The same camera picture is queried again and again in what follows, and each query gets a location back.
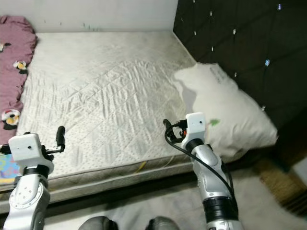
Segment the gray floor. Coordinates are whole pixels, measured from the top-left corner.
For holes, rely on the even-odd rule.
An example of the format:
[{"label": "gray floor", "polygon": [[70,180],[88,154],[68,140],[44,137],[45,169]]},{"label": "gray floor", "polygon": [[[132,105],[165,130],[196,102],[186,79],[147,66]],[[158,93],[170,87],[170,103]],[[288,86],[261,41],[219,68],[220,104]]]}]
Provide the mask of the gray floor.
[{"label": "gray floor", "polygon": [[[283,210],[252,170],[233,173],[240,219],[245,230],[307,230],[307,220]],[[46,219],[46,230],[78,229],[87,219],[105,215],[121,230],[143,230],[149,219],[172,218],[181,230],[205,229],[195,182],[140,195],[121,203],[97,205]]]}]

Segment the headboard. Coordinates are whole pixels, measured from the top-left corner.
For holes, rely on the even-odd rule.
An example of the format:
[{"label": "headboard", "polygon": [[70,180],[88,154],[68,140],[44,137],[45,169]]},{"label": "headboard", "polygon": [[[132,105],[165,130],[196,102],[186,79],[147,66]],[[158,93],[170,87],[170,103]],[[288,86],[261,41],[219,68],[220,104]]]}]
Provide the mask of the headboard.
[{"label": "headboard", "polygon": [[306,1],[179,0],[174,33],[198,62],[218,62],[278,129],[307,107]]}]

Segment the mattress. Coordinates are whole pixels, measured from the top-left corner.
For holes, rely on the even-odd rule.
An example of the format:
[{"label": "mattress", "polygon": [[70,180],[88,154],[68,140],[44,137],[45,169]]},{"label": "mattress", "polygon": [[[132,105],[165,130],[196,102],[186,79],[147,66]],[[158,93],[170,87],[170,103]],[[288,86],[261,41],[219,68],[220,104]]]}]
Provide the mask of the mattress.
[{"label": "mattress", "polygon": [[[17,134],[37,133],[49,147],[65,126],[66,149],[54,154],[49,177],[51,202],[192,170],[164,140],[163,119],[186,114],[173,73],[195,64],[172,32],[37,37]],[[9,194],[0,196],[6,212]]]}]

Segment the bed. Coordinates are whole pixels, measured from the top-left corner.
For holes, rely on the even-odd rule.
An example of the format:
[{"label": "bed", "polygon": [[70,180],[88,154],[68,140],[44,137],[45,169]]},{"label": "bed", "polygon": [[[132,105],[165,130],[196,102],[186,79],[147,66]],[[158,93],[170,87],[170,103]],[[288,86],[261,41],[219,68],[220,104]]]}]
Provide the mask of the bed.
[{"label": "bed", "polygon": [[17,134],[35,132],[53,146],[65,126],[66,149],[54,155],[49,178],[51,202],[191,171],[163,136],[164,118],[185,117],[170,78],[195,63],[172,32],[36,35]]}]

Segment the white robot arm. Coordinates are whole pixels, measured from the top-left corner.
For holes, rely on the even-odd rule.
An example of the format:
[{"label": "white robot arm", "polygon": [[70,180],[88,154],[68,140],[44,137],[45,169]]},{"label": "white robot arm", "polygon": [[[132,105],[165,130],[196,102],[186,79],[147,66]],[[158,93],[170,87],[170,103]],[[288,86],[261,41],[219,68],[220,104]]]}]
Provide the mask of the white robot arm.
[{"label": "white robot arm", "polygon": [[[187,114],[186,120],[174,125],[164,120],[164,124],[166,141],[192,158],[205,210],[207,229],[243,230],[238,220],[231,175],[226,175],[227,169],[221,158],[214,154],[210,146],[204,144],[206,131],[204,114]],[[176,138],[173,127],[182,129],[181,138]],[[180,142],[182,148],[175,145]]]},{"label": "white robot arm", "polygon": [[16,188],[10,196],[10,212],[4,223],[4,230],[42,230],[44,216],[49,204],[48,175],[53,171],[51,153],[65,149],[65,128],[57,132],[57,146],[45,149],[37,134],[24,134],[12,137],[9,144],[1,146],[1,152],[12,154],[20,166]]}]

